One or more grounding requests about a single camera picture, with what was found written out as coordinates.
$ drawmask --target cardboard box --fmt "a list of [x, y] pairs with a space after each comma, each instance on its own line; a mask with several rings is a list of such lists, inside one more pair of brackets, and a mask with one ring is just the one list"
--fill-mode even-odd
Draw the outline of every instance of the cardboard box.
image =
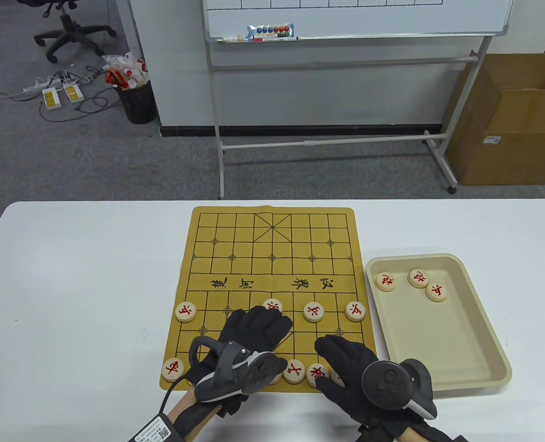
[[545, 53], [486, 57], [446, 155], [462, 185], [545, 184]]

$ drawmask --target white table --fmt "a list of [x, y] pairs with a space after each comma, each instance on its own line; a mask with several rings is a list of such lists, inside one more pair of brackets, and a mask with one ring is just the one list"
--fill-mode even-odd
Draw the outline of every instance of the white table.
[[[205, 204], [221, 203], [6, 209], [0, 441], [123, 442], [156, 414], [190, 215]], [[352, 207], [365, 262], [432, 252], [460, 257], [514, 378], [497, 395], [439, 400], [435, 425], [475, 442], [545, 440], [545, 200], [223, 204]], [[384, 356], [384, 343], [378, 347]], [[249, 403], [211, 422], [199, 441], [353, 442], [357, 436], [350, 418], [321, 395], [263, 394]]]

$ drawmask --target whiteboard stand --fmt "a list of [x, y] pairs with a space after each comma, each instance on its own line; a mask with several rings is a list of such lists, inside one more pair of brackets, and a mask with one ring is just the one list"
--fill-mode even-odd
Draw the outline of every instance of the whiteboard stand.
[[[432, 155], [436, 159], [436, 163], [439, 165], [445, 179], [449, 183], [449, 194], [455, 194], [457, 192], [458, 181], [453, 173], [448, 161], [445, 157], [445, 152], [449, 146], [449, 142], [455, 128], [460, 120], [464, 106], [467, 103], [467, 99], [473, 88], [473, 84], [479, 74], [479, 70], [485, 60], [487, 49], [492, 42], [496, 33], [490, 34], [434, 34], [434, 35], [418, 35], [418, 36], [483, 36], [481, 47], [475, 55], [469, 57], [452, 57], [452, 58], [416, 58], [416, 59], [388, 59], [388, 60], [369, 60], [369, 61], [354, 61], [354, 62], [327, 62], [327, 63], [305, 63], [305, 64], [271, 64], [271, 65], [233, 65], [233, 66], [217, 66], [213, 65], [213, 59], [211, 57], [211, 42], [208, 37], [209, 32], [205, 27], [205, 17], [203, 15], [203, 27], [205, 28], [205, 53], [207, 56], [207, 68], [209, 70], [209, 87], [211, 89], [211, 105], [213, 108], [213, 121], [215, 123], [215, 138], [217, 144], [217, 156], [219, 158], [219, 199], [225, 199], [225, 163], [224, 154], [228, 150], [236, 149], [263, 149], [269, 147], [313, 147], [317, 145], [354, 145], [359, 143], [385, 143], [390, 141], [424, 141]], [[279, 41], [270, 42], [271, 44], [299, 44], [300, 41], [306, 40], [323, 40], [323, 38], [301, 38], [297, 41]], [[215, 40], [218, 44], [228, 44], [223, 40]], [[245, 44], [267, 44], [267, 43], [245, 43]], [[348, 139], [331, 139], [331, 140], [306, 140], [306, 141], [289, 141], [286, 143], [258, 143], [253, 145], [224, 145], [221, 140], [220, 133], [220, 116], [218, 107], [217, 88], [215, 86], [214, 75], [218, 72], [247, 72], [247, 71], [261, 71], [265, 68], [267, 71], [275, 70], [318, 70], [318, 69], [344, 69], [344, 68], [367, 68], [367, 67], [380, 67], [380, 66], [403, 66], [403, 65], [427, 65], [427, 64], [472, 64], [469, 76], [457, 101], [455, 110], [451, 116], [451, 120], [444, 133], [431, 134], [428, 131], [424, 132], [424, 135], [402, 135], [402, 136], [386, 136], [386, 137], [366, 137], [366, 138], [348, 138]]]

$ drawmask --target metal frame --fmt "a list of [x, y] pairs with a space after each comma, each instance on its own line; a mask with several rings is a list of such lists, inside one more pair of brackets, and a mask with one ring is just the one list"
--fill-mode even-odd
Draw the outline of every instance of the metal frame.
[[[354, 61], [354, 62], [331, 62], [331, 63], [306, 63], [306, 64], [283, 64], [283, 65], [258, 65], [256, 67], [250, 65], [236, 65], [236, 66], [215, 66], [213, 65], [213, 59], [211, 58], [211, 43], [208, 38], [205, 38], [205, 53], [207, 56], [207, 68], [209, 70], [209, 87], [211, 89], [211, 105], [213, 107], [213, 121], [215, 123], [215, 139], [217, 144], [217, 156], [219, 158], [219, 189], [220, 199], [225, 199], [225, 171], [224, 171], [224, 158], [223, 155], [226, 150], [236, 149], [259, 149], [267, 147], [311, 147], [316, 145], [352, 145], [358, 143], [384, 143], [386, 141], [425, 141], [430, 151], [432, 152], [436, 162], [440, 166], [440, 169], [448, 181], [450, 187], [448, 192], [454, 194], [457, 191], [458, 181], [455, 174], [449, 166], [445, 152], [449, 146], [451, 137], [458, 125], [458, 120], [462, 114], [464, 106], [467, 103], [469, 94], [473, 88], [473, 84], [479, 74], [479, 70], [485, 60], [485, 54], [492, 42], [492, 35], [486, 35], [483, 37], [481, 47], [476, 55], [470, 57], [457, 57], [457, 58], [416, 58], [416, 59], [390, 59], [390, 60], [369, 60], [369, 61]], [[214, 74], [217, 72], [245, 72], [261, 70], [263, 67], [266, 70], [312, 70], [312, 69], [341, 69], [341, 68], [367, 68], [367, 67], [379, 67], [379, 66], [401, 66], [401, 65], [426, 65], [426, 64], [459, 64], [459, 63], [471, 63], [473, 66], [470, 70], [469, 76], [463, 87], [461, 95], [457, 101], [455, 111], [451, 116], [451, 120], [445, 133], [442, 134], [430, 134], [428, 131], [424, 132], [424, 135], [406, 135], [406, 136], [389, 136], [389, 137], [366, 137], [366, 138], [348, 138], [348, 139], [333, 139], [333, 140], [306, 140], [306, 141], [291, 141], [287, 143], [261, 143], [255, 145], [224, 145], [221, 140], [220, 134], [220, 118], [219, 109], [217, 104], [217, 91], [215, 87]]]

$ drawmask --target gray carpet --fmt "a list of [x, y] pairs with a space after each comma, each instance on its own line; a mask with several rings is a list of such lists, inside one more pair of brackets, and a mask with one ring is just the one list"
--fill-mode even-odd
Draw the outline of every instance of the gray carpet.
[[[110, 21], [119, 36], [93, 36], [107, 53], [127, 52], [116, 5], [79, 2], [72, 16], [82, 24]], [[0, 0], [0, 91], [15, 93], [59, 69], [83, 73], [101, 67], [87, 48], [69, 44], [51, 65], [32, 35], [60, 27], [57, 11]], [[83, 90], [105, 87], [101, 79]], [[106, 95], [116, 99], [112, 91]], [[216, 199], [219, 176], [213, 139], [162, 139], [159, 122], [129, 124], [121, 107], [76, 122], [53, 124], [39, 117], [39, 99], [0, 101], [0, 215], [26, 200]], [[70, 106], [51, 112], [76, 116]], [[262, 141], [242, 139], [236, 141]], [[230, 151], [228, 199], [450, 198], [428, 149], [413, 143], [314, 149]], [[545, 186], [462, 187], [454, 198], [545, 198]]]

